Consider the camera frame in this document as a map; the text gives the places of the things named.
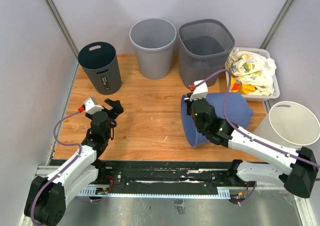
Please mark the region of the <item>grey mesh square bin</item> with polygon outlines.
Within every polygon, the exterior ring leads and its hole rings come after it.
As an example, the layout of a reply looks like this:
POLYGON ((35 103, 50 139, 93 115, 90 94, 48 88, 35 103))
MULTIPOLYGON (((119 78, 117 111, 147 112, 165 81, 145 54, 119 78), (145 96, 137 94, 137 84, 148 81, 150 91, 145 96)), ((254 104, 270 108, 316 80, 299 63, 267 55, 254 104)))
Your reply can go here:
POLYGON ((215 19, 183 24, 178 38, 178 72, 185 87, 224 69, 235 46, 231 32, 215 19))

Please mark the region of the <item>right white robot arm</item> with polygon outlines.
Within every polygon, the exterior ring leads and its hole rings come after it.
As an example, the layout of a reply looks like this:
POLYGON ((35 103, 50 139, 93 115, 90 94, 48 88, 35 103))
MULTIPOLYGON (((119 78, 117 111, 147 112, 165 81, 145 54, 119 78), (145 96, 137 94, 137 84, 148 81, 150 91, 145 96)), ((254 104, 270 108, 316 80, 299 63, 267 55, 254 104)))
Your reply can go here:
POLYGON ((233 160, 226 174, 230 185, 238 186, 242 182, 283 184, 289 193, 297 197, 308 199, 311 196, 320 166, 310 148, 290 148, 250 133, 217 116, 214 106, 205 98, 192 100, 187 94, 182 101, 196 131, 209 142, 243 151, 264 161, 233 160))

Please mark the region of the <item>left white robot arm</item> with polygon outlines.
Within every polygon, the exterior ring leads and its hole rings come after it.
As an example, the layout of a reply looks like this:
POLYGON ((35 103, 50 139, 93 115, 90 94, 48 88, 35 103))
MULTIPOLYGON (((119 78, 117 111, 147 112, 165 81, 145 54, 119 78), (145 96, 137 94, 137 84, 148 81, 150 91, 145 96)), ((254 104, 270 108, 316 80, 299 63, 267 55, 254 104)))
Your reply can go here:
POLYGON ((36 176, 30 185, 24 215, 35 226, 56 226, 65 214, 67 206, 78 193, 91 182, 101 184, 107 179, 107 171, 99 157, 114 139, 116 118, 124 112, 119 100, 105 99, 110 109, 97 104, 93 97, 70 117, 82 112, 90 119, 90 127, 77 151, 58 169, 47 176, 36 176))

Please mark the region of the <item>light grey round bin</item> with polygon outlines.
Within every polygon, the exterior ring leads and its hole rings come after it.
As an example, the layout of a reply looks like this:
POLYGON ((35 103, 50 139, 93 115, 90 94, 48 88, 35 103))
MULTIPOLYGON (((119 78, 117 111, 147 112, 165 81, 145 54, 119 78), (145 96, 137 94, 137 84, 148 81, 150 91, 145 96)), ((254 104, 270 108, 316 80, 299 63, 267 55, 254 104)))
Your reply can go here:
POLYGON ((147 18, 136 22, 129 31, 141 74, 147 79, 166 77, 172 65, 176 27, 166 19, 147 18))

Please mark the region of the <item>dark grey cylindrical bin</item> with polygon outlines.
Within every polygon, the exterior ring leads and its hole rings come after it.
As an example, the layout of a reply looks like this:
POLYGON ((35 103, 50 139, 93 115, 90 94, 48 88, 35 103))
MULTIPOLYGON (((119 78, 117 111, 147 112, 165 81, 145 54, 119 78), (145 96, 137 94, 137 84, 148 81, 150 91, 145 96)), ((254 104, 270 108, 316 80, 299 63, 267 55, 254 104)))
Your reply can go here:
POLYGON ((98 93, 112 95, 121 88, 117 53, 111 44, 90 43, 80 50, 77 60, 98 93))

